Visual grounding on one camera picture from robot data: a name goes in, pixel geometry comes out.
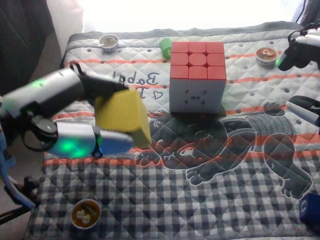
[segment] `cartoon bear print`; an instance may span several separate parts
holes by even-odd
[[[174,117],[167,112],[151,118],[152,144],[141,150],[137,165],[162,161],[169,169],[186,170],[190,183],[199,185],[236,168],[251,150],[264,153],[265,163],[283,179],[286,197],[300,199],[312,185],[309,174],[294,164],[296,131],[276,103],[245,118]]]

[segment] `heart symbol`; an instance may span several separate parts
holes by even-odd
[[[163,96],[164,94],[162,92],[159,92],[159,91],[154,91],[153,92],[153,96],[154,96],[154,99],[159,99]]]

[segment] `gray floor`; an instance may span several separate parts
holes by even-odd
[[[60,49],[56,34],[51,34],[45,43],[38,66],[36,67],[31,80],[36,80],[59,68],[61,61]],[[20,139],[17,139],[10,152],[15,156],[16,166],[9,170],[10,175],[18,182],[23,183],[25,176],[39,177],[43,154],[32,152],[25,148]],[[4,184],[0,180],[0,214],[18,207],[7,196],[4,191]],[[26,213],[14,220],[0,226],[1,240],[21,240],[26,231],[30,213]]]

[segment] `gingham pattern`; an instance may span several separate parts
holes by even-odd
[[[290,32],[292,29],[175,38],[189,41],[229,41],[230,43],[225,44],[225,56],[230,56],[252,52],[261,45],[271,44],[270,41],[272,44],[276,43],[276,50],[282,50]],[[120,40],[122,52],[110,56],[103,55],[99,52],[100,49],[90,47],[96,39],[73,41],[67,47],[64,62],[89,59],[93,55],[101,60],[125,56],[130,56],[125,60],[159,59],[161,57],[157,47],[160,39],[162,38]],[[261,69],[252,57],[227,59],[226,65],[228,80],[280,74],[277,69]],[[139,66],[81,63],[81,66],[91,74],[112,74],[117,71],[130,75],[134,68],[142,78],[150,72],[158,71],[160,84],[166,85],[169,81],[169,63]],[[304,69],[293,68],[285,74],[314,74],[317,71],[313,64]],[[284,87],[290,90],[290,94],[283,93]],[[227,111],[263,106],[266,102],[282,105],[299,93],[319,99],[317,89],[320,89],[320,81],[314,76],[236,84],[229,82],[222,103]],[[145,103],[152,102],[146,104],[150,112],[168,110],[167,90],[162,89],[163,98],[159,101],[152,99],[152,91],[145,90],[147,99],[143,100]],[[60,112],[62,118],[57,121],[94,123],[92,115],[75,114],[92,111],[93,108],[88,103],[76,102]],[[248,115],[249,113],[240,113],[232,117],[245,118]],[[299,142],[295,144],[295,150],[299,154],[294,156],[293,163],[311,176],[309,191],[318,193],[320,146],[312,141],[318,130],[293,113],[285,111],[285,117],[300,136]],[[134,153],[131,158],[122,156],[92,162],[83,159],[76,162],[67,160],[60,164],[54,162],[58,162],[58,159],[51,161],[54,158],[52,155],[46,156],[38,190],[41,204],[32,211],[26,239],[275,240],[295,237],[297,240],[308,240],[317,236],[300,222],[299,201],[282,194],[283,179],[267,166],[261,154],[245,157],[237,167],[217,174],[200,185],[192,185],[183,169],[173,170],[152,164],[147,167],[137,166]],[[78,230],[71,224],[72,207],[84,198],[95,199],[102,205],[101,219],[90,231]]]

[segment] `yellow foam block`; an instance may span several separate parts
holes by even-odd
[[[97,126],[130,135],[135,147],[151,143],[147,109],[137,90],[118,91],[108,99],[97,97],[94,114]]]

